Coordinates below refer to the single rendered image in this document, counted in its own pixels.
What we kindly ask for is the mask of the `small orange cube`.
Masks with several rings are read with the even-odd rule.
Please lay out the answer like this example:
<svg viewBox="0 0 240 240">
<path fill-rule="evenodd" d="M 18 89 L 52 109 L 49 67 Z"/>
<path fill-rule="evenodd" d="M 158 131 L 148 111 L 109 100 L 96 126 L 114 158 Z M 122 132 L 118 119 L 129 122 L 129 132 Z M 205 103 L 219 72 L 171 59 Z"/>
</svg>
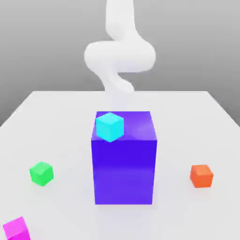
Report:
<svg viewBox="0 0 240 240">
<path fill-rule="evenodd" d="M 192 165 L 190 179 L 195 188 L 210 188 L 213 181 L 213 172 L 208 165 Z"/>
</svg>

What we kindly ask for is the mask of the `small green cube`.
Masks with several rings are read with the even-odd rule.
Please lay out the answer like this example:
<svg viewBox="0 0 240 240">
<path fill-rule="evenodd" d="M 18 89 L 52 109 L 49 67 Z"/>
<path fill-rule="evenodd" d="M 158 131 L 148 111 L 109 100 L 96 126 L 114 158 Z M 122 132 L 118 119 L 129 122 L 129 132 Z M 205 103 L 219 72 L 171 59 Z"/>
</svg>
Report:
<svg viewBox="0 0 240 240">
<path fill-rule="evenodd" d="M 53 166 L 45 162 L 39 162 L 30 168 L 30 176 L 32 182 L 43 187 L 54 178 Z"/>
</svg>

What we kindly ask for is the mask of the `small magenta cube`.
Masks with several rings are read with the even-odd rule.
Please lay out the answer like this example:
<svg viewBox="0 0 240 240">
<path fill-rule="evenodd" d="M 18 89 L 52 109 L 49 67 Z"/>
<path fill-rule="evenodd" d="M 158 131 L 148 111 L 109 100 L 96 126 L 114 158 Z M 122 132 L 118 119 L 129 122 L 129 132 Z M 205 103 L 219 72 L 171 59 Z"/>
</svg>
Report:
<svg viewBox="0 0 240 240">
<path fill-rule="evenodd" d="M 3 229 L 7 240 L 31 240 L 23 217 L 5 223 Z"/>
</svg>

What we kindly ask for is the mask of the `large purple box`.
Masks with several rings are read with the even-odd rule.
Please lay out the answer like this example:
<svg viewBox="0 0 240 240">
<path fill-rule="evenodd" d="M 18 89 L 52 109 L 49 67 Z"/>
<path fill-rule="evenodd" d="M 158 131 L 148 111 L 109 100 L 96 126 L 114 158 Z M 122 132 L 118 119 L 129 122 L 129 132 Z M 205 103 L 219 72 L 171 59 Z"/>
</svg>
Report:
<svg viewBox="0 0 240 240">
<path fill-rule="evenodd" d="M 92 131 L 96 204 L 152 204 L 157 136 L 149 111 L 114 112 L 124 119 L 124 135 L 113 142 Z"/>
</svg>

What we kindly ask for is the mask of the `small cyan cube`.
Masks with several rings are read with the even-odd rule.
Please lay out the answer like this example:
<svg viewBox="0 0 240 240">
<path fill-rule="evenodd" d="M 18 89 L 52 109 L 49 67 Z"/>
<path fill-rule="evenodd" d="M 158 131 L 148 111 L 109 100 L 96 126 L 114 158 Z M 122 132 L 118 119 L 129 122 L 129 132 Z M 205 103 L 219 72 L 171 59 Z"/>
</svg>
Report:
<svg viewBox="0 0 240 240">
<path fill-rule="evenodd" d="M 96 118 L 96 135 L 113 142 L 124 135 L 124 118 L 108 112 Z"/>
</svg>

